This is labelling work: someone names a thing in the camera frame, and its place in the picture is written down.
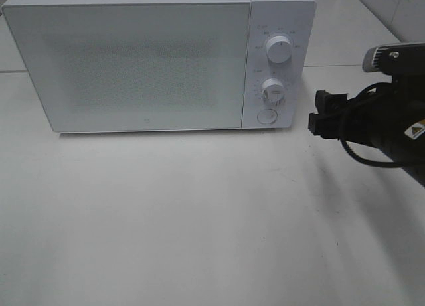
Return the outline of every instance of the power knob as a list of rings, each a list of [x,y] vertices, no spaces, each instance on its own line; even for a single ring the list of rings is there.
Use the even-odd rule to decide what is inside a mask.
[[[286,35],[276,35],[266,42],[267,57],[270,62],[281,64],[292,55],[292,42]]]
[[[285,96],[285,87],[277,78],[269,78],[262,84],[263,98],[269,102],[278,102]]]

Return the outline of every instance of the warning label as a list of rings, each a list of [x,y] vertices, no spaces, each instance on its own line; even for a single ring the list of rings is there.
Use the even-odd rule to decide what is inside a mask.
[[[405,132],[409,138],[416,140],[425,133],[425,119],[411,125]]]

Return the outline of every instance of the microwave oven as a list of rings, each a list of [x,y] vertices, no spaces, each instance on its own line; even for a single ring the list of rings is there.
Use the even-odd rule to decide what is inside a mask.
[[[61,133],[283,128],[314,0],[7,0]]]

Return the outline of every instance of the microwave door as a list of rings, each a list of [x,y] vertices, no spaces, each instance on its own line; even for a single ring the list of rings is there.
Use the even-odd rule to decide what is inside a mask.
[[[240,128],[249,3],[7,7],[53,130]]]

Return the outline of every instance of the microwave control panel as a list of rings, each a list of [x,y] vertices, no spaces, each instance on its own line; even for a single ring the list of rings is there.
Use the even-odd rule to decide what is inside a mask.
[[[291,125],[314,13],[314,1],[251,4],[242,128]]]

